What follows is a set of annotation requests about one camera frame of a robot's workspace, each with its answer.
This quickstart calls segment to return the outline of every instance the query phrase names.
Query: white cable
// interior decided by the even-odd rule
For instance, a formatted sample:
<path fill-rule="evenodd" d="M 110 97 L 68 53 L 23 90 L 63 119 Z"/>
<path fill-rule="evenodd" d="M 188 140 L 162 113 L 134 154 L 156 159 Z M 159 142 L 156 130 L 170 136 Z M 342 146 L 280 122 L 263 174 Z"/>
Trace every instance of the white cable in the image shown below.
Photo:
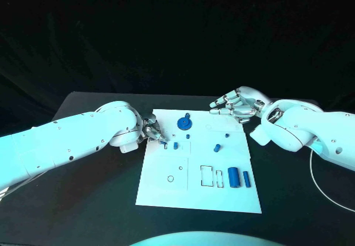
<path fill-rule="evenodd" d="M 3 199 L 7 195 L 10 195 L 22 186 L 25 186 L 29 182 L 32 182 L 36 178 L 39 178 L 45 173 L 46 172 L 40 173 L 33 178 L 27 178 L 12 190 L 1 192 L 0 193 L 0 199 Z"/>
<path fill-rule="evenodd" d="M 332 203 L 335 203 L 338 206 L 341 206 L 343 209 L 348 209 L 349 211 L 355 212 L 355 210 L 349 209 L 348 207 L 345 207 L 343 205 L 338 204 L 328 196 L 326 194 L 323 193 L 322 189 L 319 188 L 317 186 L 317 183 L 316 183 L 316 180 L 315 180 L 315 177 L 313 177 L 313 171 L 312 171 L 312 156 L 313 156 L 313 150 L 310 151 L 310 157 L 309 157 L 309 169 L 310 169 L 310 176 L 312 176 L 312 179 L 313 179 L 313 182 L 315 182 L 315 185 L 319 189 L 319 191 L 322 192 L 323 196 L 329 199 L 329 201 Z"/>

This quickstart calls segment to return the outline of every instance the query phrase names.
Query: white robotic arm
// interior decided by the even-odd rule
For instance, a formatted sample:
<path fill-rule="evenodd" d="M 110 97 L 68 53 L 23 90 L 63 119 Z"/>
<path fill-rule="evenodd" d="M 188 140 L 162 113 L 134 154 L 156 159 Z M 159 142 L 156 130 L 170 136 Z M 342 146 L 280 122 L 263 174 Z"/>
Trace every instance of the white robotic arm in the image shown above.
<path fill-rule="evenodd" d="M 273 141 L 293 152 L 307 146 L 325 160 L 355 171 L 354 114 L 326 113 L 316 105 L 297 100 L 273 102 L 245 86 L 218 98 L 211 107 L 224 102 L 227 107 L 212 109 L 211 114 L 231 115 L 240 123 L 248 122 L 254 115 L 261 118 L 250 134 L 261 145 Z"/>
<path fill-rule="evenodd" d="M 1 137 L 0 190 L 100 151 L 108 143 L 123 153 L 136 150 L 146 138 L 166 141 L 154 115 L 141 117 L 124 101 Z"/>

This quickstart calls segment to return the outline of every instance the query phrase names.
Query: black table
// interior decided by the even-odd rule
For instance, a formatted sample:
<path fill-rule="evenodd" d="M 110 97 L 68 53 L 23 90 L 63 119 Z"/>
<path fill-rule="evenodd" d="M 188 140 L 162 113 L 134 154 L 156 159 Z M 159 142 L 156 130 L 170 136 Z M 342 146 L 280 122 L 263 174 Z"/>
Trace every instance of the black table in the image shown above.
<path fill-rule="evenodd" d="M 124 100 L 139 112 L 208 110 L 206 96 L 74 92 L 53 120 Z M 264 147 L 244 125 L 263 214 L 136 206 L 146 142 L 123 154 L 107 146 L 91 156 L 51 170 L 0 202 L 0 242 L 32 245 L 128 245 L 162 234 L 219 231 L 286 245 L 355 245 L 355 213 L 332 204 L 309 172 L 310 150 L 297 153 L 273 143 Z M 355 208 L 355 172 L 313 157 L 319 186 Z"/>

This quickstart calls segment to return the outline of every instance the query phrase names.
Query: robotic hand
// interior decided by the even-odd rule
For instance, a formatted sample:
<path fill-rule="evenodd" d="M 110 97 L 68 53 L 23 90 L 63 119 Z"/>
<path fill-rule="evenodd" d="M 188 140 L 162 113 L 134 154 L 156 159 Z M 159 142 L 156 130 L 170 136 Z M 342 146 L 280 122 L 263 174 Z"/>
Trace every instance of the robotic hand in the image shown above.
<path fill-rule="evenodd" d="M 167 141 L 156 116 L 140 115 L 130 104 L 114 101 L 95 112 L 59 119 L 0 138 L 0 190 L 100 151 L 110 143 L 123 153 L 139 143 Z"/>
<path fill-rule="evenodd" d="M 250 117 L 261 118 L 250 136 L 260 145 L 273 141 L 283 149 L 296 152 L 307 146 L 332 163 L 355 171 L 355 115 L 323 112 L 313 104 L 283 99 L 276 102 L 255 89 L 241 86 L 211 104 L 211 114 L 232 116 L 240 123 Z"/>

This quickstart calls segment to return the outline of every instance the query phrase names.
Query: black backdrop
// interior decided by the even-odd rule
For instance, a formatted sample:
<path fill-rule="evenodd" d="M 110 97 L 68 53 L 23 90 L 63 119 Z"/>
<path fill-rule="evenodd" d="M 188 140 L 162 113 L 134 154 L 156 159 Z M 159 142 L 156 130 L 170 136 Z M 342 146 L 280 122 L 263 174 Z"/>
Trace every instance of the black backdrop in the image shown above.
<path fill-rule="evenodd" d="M 335 2 L 4 0 L 0 20 L 1 135 L 46 123 L 72 91 L 245 85 L 354 109 L 354 12 Z"/>

